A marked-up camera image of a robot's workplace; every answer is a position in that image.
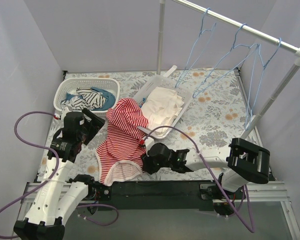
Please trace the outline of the red white striped tank top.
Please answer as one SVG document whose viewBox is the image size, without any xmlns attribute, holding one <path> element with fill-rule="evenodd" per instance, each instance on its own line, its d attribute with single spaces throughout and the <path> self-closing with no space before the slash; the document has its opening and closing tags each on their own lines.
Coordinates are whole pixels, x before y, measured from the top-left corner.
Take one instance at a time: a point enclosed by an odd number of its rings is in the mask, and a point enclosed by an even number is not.
<svg viewBox="0 0 300 240">
<path fill-rule="evenodd" d="M 99 166 L 98 181 L 105 186 L 125 182 L 143 173 L 142 155 L 146 150 L 140 146 L 145 133 L 138 127 L 147 127 L 148 119 L 132 98 L 120 99 L 106 113 L 106 139 L 95 151 Z"/>
</svg>

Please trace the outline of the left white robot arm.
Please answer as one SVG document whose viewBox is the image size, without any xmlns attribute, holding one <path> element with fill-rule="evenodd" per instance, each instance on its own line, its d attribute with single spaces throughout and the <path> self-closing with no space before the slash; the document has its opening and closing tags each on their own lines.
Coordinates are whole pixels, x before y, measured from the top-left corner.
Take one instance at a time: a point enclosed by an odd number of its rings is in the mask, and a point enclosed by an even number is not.
<svg viewBox="0 0 300 240">
<path fill-rule="evenodd" d="M 24 219 L 15 222 L 13 231 L 22 240 L 61 240 L 65 225 L 81 200 L 96 196 L 94 178 L 79 174 L 65 195 L 62 189 L 73 168 L 82 145 L 87 145 L 104 126 L 105 120 L 88 109 L 70 111 L 62 117 L 63 127 L 57 130 L 47 153 L 44 185 Z"/>
</svg>

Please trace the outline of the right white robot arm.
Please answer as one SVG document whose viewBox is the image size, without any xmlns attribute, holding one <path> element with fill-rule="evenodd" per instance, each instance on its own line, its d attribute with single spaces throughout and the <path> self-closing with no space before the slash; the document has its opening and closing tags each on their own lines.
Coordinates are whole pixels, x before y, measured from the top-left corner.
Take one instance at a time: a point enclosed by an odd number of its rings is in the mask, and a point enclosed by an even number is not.
<svg viewBox="0 0 300 240">
<path fill-rule="evenodd" d="M 270 151 L 246 141 L 233 138 L 228 146 L 198 153 L 196 148 L 173 150 L 152 137 L 139 143 L 145 149 L 142 155 L 143 171 L 153 174 L 161 168 L 177 173 L 195 172 L 207 168 L 223 168 L 218 177 L 217 195 L 227 199 L 247 183 L 267 184 L 270 171 Z"/>
</svg>

